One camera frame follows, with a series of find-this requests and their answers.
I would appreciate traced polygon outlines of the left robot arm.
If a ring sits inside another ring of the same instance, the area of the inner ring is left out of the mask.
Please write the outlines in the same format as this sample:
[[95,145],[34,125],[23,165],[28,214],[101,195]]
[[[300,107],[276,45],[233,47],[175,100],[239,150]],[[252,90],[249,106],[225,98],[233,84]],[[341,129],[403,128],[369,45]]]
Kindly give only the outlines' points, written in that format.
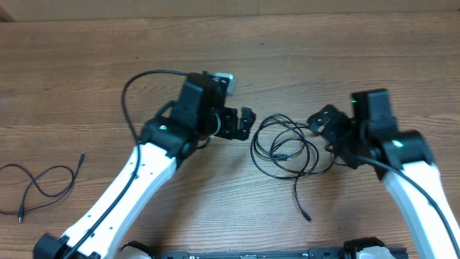
[[39,259],[153,258],[139,242],[121,242],[148,201],[169,181],[184,160],[212,137],[247,140],[256,119],[243,107],[228,108],[236,79],[229,73],[181,73],[177,100],[167,102],[141,132],[126,165],[99,200],[61,237],[44,234],[32,256]]

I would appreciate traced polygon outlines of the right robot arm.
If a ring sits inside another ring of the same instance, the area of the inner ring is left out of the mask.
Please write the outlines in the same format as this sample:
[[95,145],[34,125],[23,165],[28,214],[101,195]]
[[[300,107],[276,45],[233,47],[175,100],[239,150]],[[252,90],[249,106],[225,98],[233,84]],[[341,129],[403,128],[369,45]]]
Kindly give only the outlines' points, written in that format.
[[400,131],[388,90],[351,94],[354,115],[328,104],[308,120],[310,131],[331,145],[344,165],[370,165],[394,199],[421,258],[458,258],[459,225],[441,173],[417,130]]

